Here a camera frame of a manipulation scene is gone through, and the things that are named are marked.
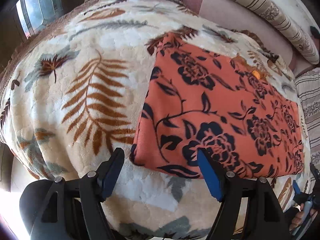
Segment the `person's right hand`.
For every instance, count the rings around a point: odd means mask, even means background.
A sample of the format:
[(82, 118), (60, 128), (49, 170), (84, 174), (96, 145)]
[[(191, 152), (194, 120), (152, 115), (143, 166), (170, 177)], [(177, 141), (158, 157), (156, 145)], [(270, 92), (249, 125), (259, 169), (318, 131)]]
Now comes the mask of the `person's right hand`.
[[(317, 211), (315, 209), (310, 210), (310, 216), (312, 220), (314, 220), (317, 216)], [(303, 223), (303, 218), (304, 216), (304, 203), (300, 205), (300, 211), (296, 213), (295, 217), (292, 219), (289, 230), (295, 230), (295, 228), (299, 227)]]

